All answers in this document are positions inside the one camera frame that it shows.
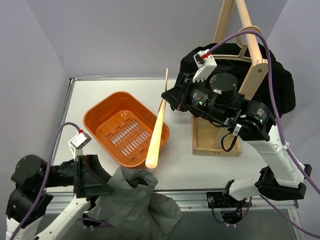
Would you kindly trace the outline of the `grey pleated skirt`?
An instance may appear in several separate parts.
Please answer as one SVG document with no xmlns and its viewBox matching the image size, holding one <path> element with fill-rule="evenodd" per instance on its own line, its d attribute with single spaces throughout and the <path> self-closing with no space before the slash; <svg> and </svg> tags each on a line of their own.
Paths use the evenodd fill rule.
<svg viewBox="0 0 320 240">
<path fill-rule="evenodd" d="M 100 196 L 88 216 L 111 224 L 116 239 L 165 240 L 183 214 L 171 197 L 154 192 L 157 184 L 145 169 L 120 166 L 108 181 L 114 192 Z"/>
</svg>

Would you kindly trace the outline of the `wooden hanger of grey skirt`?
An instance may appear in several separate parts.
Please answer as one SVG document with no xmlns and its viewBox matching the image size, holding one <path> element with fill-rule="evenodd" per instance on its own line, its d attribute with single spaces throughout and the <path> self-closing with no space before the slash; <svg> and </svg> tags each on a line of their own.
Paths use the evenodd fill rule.
<svg viewBox="0 0 320 240">
<path fill-rule="evenodd" d="M 167 101 L 162 98 L 145 159 L 145 166 L 148 169 L 155 169 L 158 165 L 166 104 Z"/>
</svg>

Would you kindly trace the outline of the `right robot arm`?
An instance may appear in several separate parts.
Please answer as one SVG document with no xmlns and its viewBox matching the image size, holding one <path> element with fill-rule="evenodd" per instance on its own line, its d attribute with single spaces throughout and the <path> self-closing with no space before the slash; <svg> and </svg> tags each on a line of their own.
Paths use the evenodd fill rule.
<svg viewBox="0 0 320 240">
<path fill-rule="evenodd" d="M 237 78 L 230 73 L 214 74 L 205 83 L 194 82 L 193 75 L 185 73 L 161 97 L 172 110 L 190 112 L 217 128 L 226 129 L 226 135 L 233 139 L 229 147 L 221 147 L 223 151 L 230 152 L 237 139 L 242 139 L 266 162 L 259 179 L 227 182 L 222 193 L 225 205 L 232 207 L 259 195 L 275 201 L 302 200 L 307 190 L 304 179 L 310 176 L 312 167 L 294 163 L 288 147 L 281 142 L 272 111 L 262 102 L 245 99 L 237 92 L 237 86 Z"/>
</svg>

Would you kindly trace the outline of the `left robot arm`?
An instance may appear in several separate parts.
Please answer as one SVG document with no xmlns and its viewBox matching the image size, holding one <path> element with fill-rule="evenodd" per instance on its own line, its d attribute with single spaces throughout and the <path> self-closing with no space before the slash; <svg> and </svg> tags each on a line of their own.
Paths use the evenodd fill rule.
<svg viewBox="0 0 320 240">
<path fill-rule="evenodd" d="M 6 207 L 6 239 L 32 240 L 53 195 L 46 188 L 73 187 L 77 199 L 90 210 L 100 206 L 101 196 L 114 190 L 108 184 L 111 175 L 103 169 L 98 156 L 79 155 L 60 165 L 50 165 L 31 154 L 19 160 L 11 180 L 15 189 Z"/>
</svg>

